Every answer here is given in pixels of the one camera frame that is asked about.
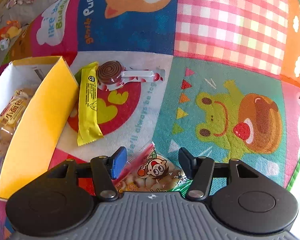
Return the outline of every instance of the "screw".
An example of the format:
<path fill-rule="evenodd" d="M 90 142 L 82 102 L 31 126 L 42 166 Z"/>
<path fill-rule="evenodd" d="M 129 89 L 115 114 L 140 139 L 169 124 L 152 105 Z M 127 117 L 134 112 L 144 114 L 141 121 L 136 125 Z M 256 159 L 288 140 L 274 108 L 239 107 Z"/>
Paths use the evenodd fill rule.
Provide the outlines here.
<path fill-rule="evenodd" d="M 103 198 L 114 198 L 116 193 L 113 190 L 103 190 L 100 193 L 100 196 Z"/>
<path fill-rule="evenodd" d="M 192 198 L 202 198 L 204 193 L 201 190 L 190 190 L 188 196 Z"/>

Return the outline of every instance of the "bag of round cookies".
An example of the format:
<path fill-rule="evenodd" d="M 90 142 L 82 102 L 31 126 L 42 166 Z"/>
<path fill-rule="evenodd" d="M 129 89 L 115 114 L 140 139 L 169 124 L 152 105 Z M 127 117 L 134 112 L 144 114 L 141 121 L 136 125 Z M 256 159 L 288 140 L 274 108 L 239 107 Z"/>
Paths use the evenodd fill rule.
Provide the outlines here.
<path fill-rule="evenodd" d="M 128 164 L 128 168 L 123 171 L 123 178 L 120 176 L 121 178 L 114 181 L 119 193 L 171 191 L 187 181 L 181 168 L 158 154 L 153 142 L 150 146 L 152 147 L 144 147 L 145 150 Z"/>

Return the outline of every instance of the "orange toy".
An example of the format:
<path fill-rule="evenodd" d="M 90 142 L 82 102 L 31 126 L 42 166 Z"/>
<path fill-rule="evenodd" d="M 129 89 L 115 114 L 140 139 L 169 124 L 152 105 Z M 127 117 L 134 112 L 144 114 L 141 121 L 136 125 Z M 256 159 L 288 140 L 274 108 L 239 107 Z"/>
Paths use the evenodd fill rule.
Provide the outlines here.
<path fill-rule="evenodd" d="M 21 33 L 21 25 L 18 21 L 7 21 L 7 26 L 0 29 L 0 41 L 4 38 L 12 39 Z"/>

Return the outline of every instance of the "dog ear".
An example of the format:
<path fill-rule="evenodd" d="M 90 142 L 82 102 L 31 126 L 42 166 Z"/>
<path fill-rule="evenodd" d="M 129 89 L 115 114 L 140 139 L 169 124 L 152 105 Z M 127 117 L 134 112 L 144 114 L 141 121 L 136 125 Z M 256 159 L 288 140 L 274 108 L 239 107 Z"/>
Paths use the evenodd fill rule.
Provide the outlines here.
<path fill-rule="evenodd" d="M 118 15 L 121 15 L 125 13 L 126 10 L 124 8 L 119 8 L 118 10 L 112 9 L 109 5 L 107 5 L 105 10 L 105 17 L 106 19 L 117 17 Z"/>

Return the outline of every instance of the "frog smile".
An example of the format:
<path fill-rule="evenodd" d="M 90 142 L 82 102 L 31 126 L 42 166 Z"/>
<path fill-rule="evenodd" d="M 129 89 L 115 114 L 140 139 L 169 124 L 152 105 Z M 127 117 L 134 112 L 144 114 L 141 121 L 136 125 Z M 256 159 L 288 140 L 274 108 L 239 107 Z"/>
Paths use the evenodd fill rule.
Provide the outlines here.
<path fill-rule="evenodd" d="M 214 136 L 223 136 L 226 133 L 226 131 L 228 129 L 228 125 L 229 125 L 228 110 L 227 110 L 226 106 L 223 103 L 221 103 L 220 101 L 214 101 L 214 103 L 222 106 L 223 111 L 225 112 L 226 123 L 225 123 L 225 127 L 224 127 L 222 133 L 214 133 L 213 135 Z"/>

